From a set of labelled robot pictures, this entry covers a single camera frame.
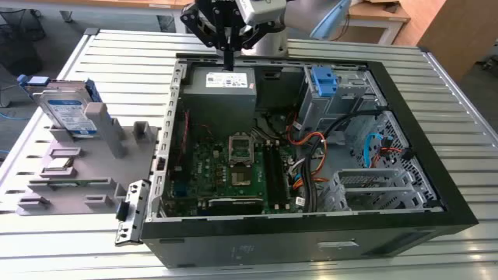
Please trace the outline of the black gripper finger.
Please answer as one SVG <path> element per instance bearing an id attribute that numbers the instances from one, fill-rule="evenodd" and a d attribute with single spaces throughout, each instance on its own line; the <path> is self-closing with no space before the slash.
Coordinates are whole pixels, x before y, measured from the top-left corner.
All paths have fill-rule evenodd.
<path id="1" fill-rule="evenodd" d="M 242 49 L 251 49 L 254 45 L 263 39 L 267 34 L 274 34 L 284 30 L 284 24 L 276 22 L 260 23 L 248 31 L 240 33 L 243 26 L 231 28 L 230 44 L 228 44 L 228 71 L 234 71 L 234 56 L 235 52 Z"/>
<path id="2" fill-rule="evenodd" d="M 212 25 L 196 6 L 184 7 L 180 20 L 204 45 L 222 52 L 223 70 L 228 71 L 228 41 L 223 24 Z"/>

